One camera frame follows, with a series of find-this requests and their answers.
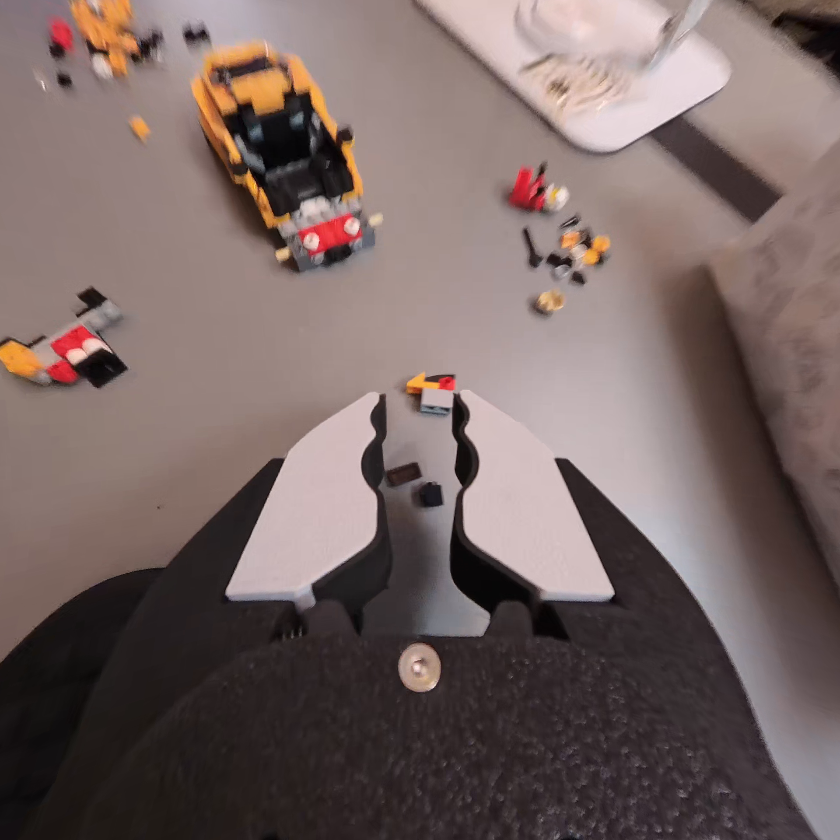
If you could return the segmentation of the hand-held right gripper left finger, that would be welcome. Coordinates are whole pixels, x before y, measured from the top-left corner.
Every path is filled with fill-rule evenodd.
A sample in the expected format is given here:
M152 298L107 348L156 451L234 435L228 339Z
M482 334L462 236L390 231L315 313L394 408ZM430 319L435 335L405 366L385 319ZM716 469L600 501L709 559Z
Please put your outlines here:
M300 616L337 602L362 629L392 573L385 437L385 395L368 392L292 446L227 583L229 602L284 602Z

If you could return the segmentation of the printed sticker sheet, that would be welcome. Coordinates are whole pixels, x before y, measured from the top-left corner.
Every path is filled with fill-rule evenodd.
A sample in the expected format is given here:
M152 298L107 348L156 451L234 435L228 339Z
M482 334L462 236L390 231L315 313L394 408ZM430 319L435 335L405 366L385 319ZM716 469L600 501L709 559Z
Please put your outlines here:
M613 56L552 53L521 66L518 74L557 119L599 112L645 93L640 71Z

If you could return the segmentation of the white printed paper bag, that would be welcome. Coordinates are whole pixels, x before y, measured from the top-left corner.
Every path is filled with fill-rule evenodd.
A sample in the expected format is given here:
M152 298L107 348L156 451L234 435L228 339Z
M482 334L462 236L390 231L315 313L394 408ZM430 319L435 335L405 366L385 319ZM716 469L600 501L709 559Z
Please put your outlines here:
M711 277L776 457L839 583L839 142Z

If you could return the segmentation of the yellow lego car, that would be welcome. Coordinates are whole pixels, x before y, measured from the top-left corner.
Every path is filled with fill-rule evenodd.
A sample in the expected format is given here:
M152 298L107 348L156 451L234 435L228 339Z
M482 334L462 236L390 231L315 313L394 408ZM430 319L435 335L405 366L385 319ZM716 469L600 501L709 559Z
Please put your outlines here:
M375 246L382 215L363 208L354 133L329 114L299 56L265 41L213 49L192 94L207 144L253 200L278 263L302 273Z

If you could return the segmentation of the red grey lego subassembly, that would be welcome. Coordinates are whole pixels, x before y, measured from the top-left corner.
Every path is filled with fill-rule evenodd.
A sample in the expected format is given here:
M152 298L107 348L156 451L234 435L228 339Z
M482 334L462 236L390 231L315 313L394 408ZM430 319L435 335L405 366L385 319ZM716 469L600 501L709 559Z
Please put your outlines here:
M1 363L9 374L42 386L84 381L100 389L129 369L103 336L122 319L119 307L95 287L77 298L81 310L60 329L28 343L1 341Z

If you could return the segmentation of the red black lego piece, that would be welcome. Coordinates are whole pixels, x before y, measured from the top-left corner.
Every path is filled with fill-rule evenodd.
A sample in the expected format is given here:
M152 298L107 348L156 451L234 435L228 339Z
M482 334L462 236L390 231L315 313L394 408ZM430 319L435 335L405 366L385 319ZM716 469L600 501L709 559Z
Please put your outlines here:
M548 163L537 167L523 166L509 192L507 202L519 211L533 214L556 214L569 202L571 194L565 185L547 180Z

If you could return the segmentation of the orange black lego piece pile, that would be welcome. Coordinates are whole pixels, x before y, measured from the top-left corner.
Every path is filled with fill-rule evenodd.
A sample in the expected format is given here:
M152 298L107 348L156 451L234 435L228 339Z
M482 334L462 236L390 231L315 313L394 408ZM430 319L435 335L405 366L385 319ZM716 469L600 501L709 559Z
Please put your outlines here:
M92 71L105 81L126 77L130 65L162 63L162 31L136 29L130 1L71 1L69 10L71 20L54 16L47 26L49 55L55 61L66 59L79 41Z

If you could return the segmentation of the white book stand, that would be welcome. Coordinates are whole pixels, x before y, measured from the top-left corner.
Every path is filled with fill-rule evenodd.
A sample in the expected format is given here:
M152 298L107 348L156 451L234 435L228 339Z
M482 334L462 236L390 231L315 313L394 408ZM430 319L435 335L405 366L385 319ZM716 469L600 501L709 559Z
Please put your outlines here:
M553 130L597 154L620 151L716 95L724 54L697 33L711 2L420 1L435 23ZM557 119L520 78L547 54L613 56L640 71L645 93L599 112Z

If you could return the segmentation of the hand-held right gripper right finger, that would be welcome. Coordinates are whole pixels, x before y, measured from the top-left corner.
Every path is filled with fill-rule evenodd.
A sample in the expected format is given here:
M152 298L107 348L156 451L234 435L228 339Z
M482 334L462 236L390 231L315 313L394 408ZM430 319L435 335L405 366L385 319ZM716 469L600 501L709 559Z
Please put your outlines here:
M449 570L489 616L488 634L566 634L557 605L609 603L615 589L552 450L470 390L455 397Z

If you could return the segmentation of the grey black lego piece pile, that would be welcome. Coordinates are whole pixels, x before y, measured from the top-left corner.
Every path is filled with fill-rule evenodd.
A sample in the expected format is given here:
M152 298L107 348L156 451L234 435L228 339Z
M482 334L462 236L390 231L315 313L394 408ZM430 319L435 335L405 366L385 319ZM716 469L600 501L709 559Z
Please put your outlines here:
M554 280L582 287L590 273L611 258L612 249L609 235L594 231L582 215L575 213L559 225L556 247L544 261Z

